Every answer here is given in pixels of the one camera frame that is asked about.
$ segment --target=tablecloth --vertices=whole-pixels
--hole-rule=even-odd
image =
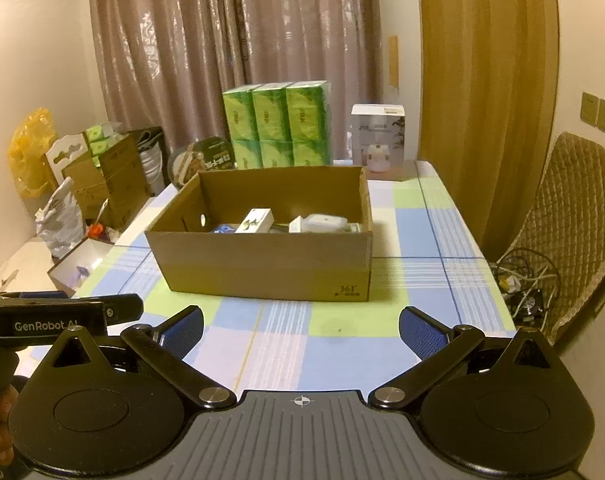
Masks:
[[[398,335],[411,304],[453,326],[487,335],[515,333],[489,266],[433,167],[410,164],[402,182],[370,180],[374,222],[369,301],[314,303],[248,300],[169,290],[144,229],[177,191],[154,199],[91,274],[78,296],[134,292],[145,302],[140,322],[156,325],[189,304],[202,308],[202,340],[185,362],[233,389],[361,390],[418,362]],[[125,325],[110,327],[119,333]],[[48,347],[21,352],[30,375]]]

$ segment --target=brown curtain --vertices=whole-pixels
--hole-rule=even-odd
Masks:
[[[329,79],[334,155],[375,96],[370,0],[91,0],[110,120],[164,127],[172,148],[226,134],[221,92]]]
[[[556,102],[557,0],[421,0],[419,158],[491,260],[533,203]]]

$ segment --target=yellow plastic bag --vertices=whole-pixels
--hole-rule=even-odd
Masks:
[[[51,170],[44,154],[57,139],[52,114],[46,108],[38,108],[14,132],[7,158],[21,197],[36,198],[49,186]]]

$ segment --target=white plastic bag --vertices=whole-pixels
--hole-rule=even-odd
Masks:
[[[85,236],[85,223],[72,186],[73,180],[67,177],[44,209],[36,213],[36,234],[55,258],[64,257]]]

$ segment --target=gray ribbed plate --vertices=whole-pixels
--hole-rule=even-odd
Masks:
[[[30,473],[28,480],[47,477]],[[399,413],[356,392],[247,392],[196,417],[170,452],[127,480],[469,480],[420,441]]]

